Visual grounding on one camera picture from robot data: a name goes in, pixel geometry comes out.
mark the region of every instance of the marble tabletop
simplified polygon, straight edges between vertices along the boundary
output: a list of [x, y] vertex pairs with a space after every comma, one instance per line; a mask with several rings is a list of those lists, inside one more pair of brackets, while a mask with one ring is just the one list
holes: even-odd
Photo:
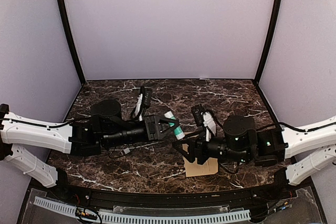
[[[88, 81], [78, 94], [68, 119], [89, 115], [90, 107], [105, 99], [116, 98], [128, 119], [144, 85], [153, 89], [149, 114], [172, 111], [183, 131], [196, 129], [191, 106], [201, 103], [212, 109], [223, 122], [229, 115], [253, 116], [257, 127], [272, 123], [271, 117], [250, 80], [108, 80]], [[119, 146], [101, 155], [76, 157], [51, 151], [48, 164], [64, 169], [69, 183], [95, 189], [130, 193], [205, 193], [270, 184], [273, 174], [288, 165], [273, 167], [242, 164], [235, 175], [219, 169], [215, 175], [185, 177], [182, 155], [172, 148], [172, 134], [162, 141]], [[122, 150], [131, 153], [122, 156]]]

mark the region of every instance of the cardboard piece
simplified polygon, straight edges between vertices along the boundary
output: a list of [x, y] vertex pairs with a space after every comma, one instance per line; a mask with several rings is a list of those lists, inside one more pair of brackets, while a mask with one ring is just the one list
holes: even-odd
[[[182, 145], [183, 150], [188, 150], [188, 145]], [[186, 177], [196, 177], [204, 175], [212, 175], [218, 173], [218, 162], [216, 158], [209, 158], [203, 165], [197, 163], [197, 159], [193, 163], [189, 163], [188, 160], [183, 157], [185, 176]]]

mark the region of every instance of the dark marble surface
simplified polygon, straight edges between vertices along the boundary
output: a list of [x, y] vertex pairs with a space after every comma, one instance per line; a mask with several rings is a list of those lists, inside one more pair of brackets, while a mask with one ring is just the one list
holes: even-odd
[[[256, 126], [272, 123], [260, 96], [249, 80], [120, 80], [89, 81], [78, 95], [69, 119], [89, 115], [90, 107], [105, 99], [116, 98], [122, 105], [122, 116], [128, 119], [141, 85], [153, 89], [147, 114], [171, 110], [185, 132], [196, 129], [191, 106], [201, 103], [212, 109], [223, 122], [229, 115], [253, 116]], [[63, 168], [72, 185], [132, 193], [205, 193], [270, 184], [273, 174], [286, 164], [255, 167], [242, 164], [238, 174], [219, 173], [185, 177], [182, 156], [171, 147], [175, 136], [163, 141], [120, 146], [102, 155], [75, 157], [52, 151], [48, 164]], [[128, 147], [131, 153], [121, 151]]]

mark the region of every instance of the white wall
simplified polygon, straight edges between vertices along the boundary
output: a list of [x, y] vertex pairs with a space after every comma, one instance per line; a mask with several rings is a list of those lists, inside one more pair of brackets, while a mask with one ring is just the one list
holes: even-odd
[[[282, 0], [260, 82], [279, 120], [300, 126], [336, 115], [335, 62], [336, 0]], [[313, 180], [329, 223], [336, 223], [335, 167]]]
[[273, 0], [66, 0], [85, 76], [253, 78]]
[[[0, 103], [62, 121], [80, 88], [56, 0], [0, 0]], [[46, 159], [48, 150], [30, 150]], [[16, 223], [30, 178], [0, 162], [0, 223]]]

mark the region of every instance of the black frame post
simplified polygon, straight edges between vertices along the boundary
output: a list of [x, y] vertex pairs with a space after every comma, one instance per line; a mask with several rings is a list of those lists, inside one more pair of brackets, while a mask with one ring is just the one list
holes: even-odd
[[64, 33], [65, 33], [65, 36], [67, 38], [69, 50], [70, 50], [70, 53], [71, 53], [72, 61], [74, 62], [73, 64], [75, 65], [75, 69], [76, 69], [76, 72], [77, 72], [77, 75], [78, 75], [78, 79], [79, 79], [80, 83], [83, 85], [86, 82], [86, 80], [85, 80], [85, 77], [84, 77], [82, 67], [81, 67], [80, 62], [79, 62], [78, 54], [77, 54], [75, 43], [74, 43], [74, 38], [72, 37], [70, 24], [69, 24], [69, 19], [68, 19], [68, 15], [67, 15], [67, 10], [66, 10], [66, 7], [65, 7], [65, 1], [64, 0], [57, 0], [57, 3], [58, 3], [58, 8], [59, 8], [59, 13], [61, 15], [61, 20], [62, 20], [62, 23], [63, 23]]
[[267, 31], [267, 36], [266, 36], [263, 52], [261, 54], [258, 70], [257, 70], [256, 76], [254, 78], [254, 81], [257, 84], [259, 84], [261, 76], [263, 75], [263, 71], [264, 71], [265, 64], [266, 64], [266, 61], [267, 61], [267, 57], [268, 57], [268, 54], [269, 54], [269, 49], [270, 49], [271, 44], [272, 44], [272, 39], [273, 39], [274, 31], [275, 31], [275, 26], [277, 24], [277, 19], [278, 19], [279, 10], [280, 10], [280, 3], [281, 3], [281, 0], [274, 0], [274, 3], [273, 3], [271, 19], [270, 19], [269, 26], [268, 26], [268, 31]]

